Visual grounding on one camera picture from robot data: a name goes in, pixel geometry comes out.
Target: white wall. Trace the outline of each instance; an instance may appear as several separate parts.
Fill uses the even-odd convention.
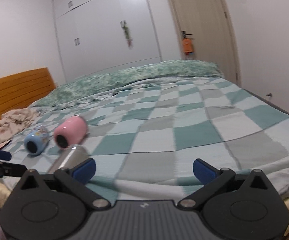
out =
[[[243,88],[289,112],[289,0],[226,0]]]
[[[52,0],[0,0],[0,78],[41,67],[65,83]]]

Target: bed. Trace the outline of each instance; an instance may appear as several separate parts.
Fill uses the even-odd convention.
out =
[[[40,68],[0,78],[1,114],[17,108],[25,108],[55,89],[48,68]],[[10,191],[0,183],[0,208]]]
[[[86,76],[30,107],[41,116],[6,147],[11,162],[45,173],[62,151],[51,140],[30,157],[24,137],[35,125],[52,133],[79,114],[89,126],[83,145],[97,163],[86,186],[111,202],[178,201],[202,187],[192,172],[202,158],[241,174],[262,169],[289,208],[289,115],[226,81],[214,63],[168,61]],[[17,181],[0,180],[0,207]]]

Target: stainless steel cup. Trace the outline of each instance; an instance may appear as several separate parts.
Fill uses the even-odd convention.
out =
[[[88,152],[83,146],[78,144],[72,145],[65,149],[65,151],[59,156],[55,163],[49,168],[47,173],[52,174],[60,168],[72,169],[88,158]]]

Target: checkered blanket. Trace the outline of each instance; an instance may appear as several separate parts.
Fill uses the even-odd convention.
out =
[[[146,80],[101,99],[48,111],[35,125],[52,133],[70,116],[86,119],[83,145],[97,165],[87,187],[111,202],[184,198],[202,186],[192,171],[196,158],[238,173],[261,168],[283,197],[289,195],[289,115],[231,82]],[[61,150],[51,140],[43,154],[30,157],[23,140],[31,129],[15,136],[6,150],[13,163],[44,173]],[[17,179],[4,182],[13,188]]]

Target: orange bag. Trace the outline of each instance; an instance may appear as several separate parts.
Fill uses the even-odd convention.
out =
[[[192,52],[194,52],[191,40],[188,39],[188,38],[184,38],[182,40],[182,48],[183,48],[184,53],[192,53]]]

